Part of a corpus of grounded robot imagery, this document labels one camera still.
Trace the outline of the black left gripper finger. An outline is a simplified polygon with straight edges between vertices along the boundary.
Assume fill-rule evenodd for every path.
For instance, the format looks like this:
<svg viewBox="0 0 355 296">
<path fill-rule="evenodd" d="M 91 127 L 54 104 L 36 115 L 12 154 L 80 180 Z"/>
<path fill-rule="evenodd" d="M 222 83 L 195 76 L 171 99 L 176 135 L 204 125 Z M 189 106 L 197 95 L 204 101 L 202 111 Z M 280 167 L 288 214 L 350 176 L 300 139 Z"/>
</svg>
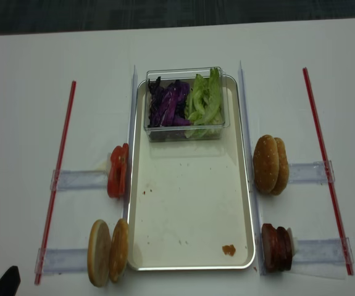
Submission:
<svg viewBox="0 0 355 296">
<path fill-rule="evenodd" d="M 19 267 L 11 266 L 0 277 L 0 296 L 15 296 L 20 283 Z"/>
</svg>

